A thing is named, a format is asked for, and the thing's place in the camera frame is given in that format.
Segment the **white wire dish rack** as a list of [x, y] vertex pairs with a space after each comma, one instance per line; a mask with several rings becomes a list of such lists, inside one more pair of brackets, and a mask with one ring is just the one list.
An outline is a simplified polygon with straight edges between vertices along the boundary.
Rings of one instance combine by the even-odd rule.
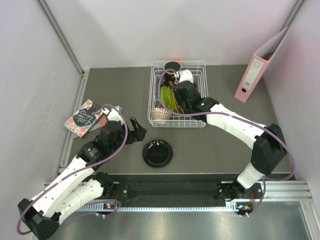
[[151, 63], [147, 119], [155, 128], [203, 128], [204, 116], [191, 117], [192, 105], [207, 98], [202, 60], [156, 60]]

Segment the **black plate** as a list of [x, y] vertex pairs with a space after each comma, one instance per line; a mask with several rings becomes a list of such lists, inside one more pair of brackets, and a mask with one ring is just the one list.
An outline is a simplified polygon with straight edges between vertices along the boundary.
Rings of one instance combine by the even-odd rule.
[[142, 157], [148, 166], [156, 169], [163, 168], [171, 162], [173, 148], [167, 141], [155, 139], [144, 146]]

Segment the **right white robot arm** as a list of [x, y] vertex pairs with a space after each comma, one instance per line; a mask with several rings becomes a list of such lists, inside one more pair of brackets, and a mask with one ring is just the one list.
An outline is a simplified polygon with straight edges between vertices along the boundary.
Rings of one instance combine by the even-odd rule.
[[244, 142], [251, 150], [250, 163], [238, 175], [233, 192], [245, 198], [252, 186], [264, 176], [270, 175], [287, 155], [284, 136], [280, 126], [251, 122], [230, 111], [211, 97], [201, 97], [196, 84], [190, 81], [173, 88], [174, 97], [187, 115], [192, 115], [211, 126], [220, 128]]

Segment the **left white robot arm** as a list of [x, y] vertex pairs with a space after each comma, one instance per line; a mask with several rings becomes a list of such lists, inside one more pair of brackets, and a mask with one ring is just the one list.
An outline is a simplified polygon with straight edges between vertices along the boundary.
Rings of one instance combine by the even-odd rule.
[[122, 145], [144, 140], [147, 130], [132, 117], [133, 130], [121, 120], [108, 120], [94, 140], [82, 146], [67, 168], [40, 194], [18, 204], [22, 222], [39, 240], [49, 239], [72, 213], [91, 205], [97, 198], [109, 198], [114, 191], [111, 178], [96, 172]]

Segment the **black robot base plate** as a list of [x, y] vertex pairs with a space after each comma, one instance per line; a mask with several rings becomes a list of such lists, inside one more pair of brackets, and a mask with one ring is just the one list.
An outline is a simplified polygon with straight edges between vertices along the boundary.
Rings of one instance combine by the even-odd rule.
[[119, 200], [123, 207], [218, 207], [226, 201], [250, 202], [262, 196], [255, 183], [244, 189], [235, 174], [108, 174], [94, 176], [106, 190], [102, 199]]

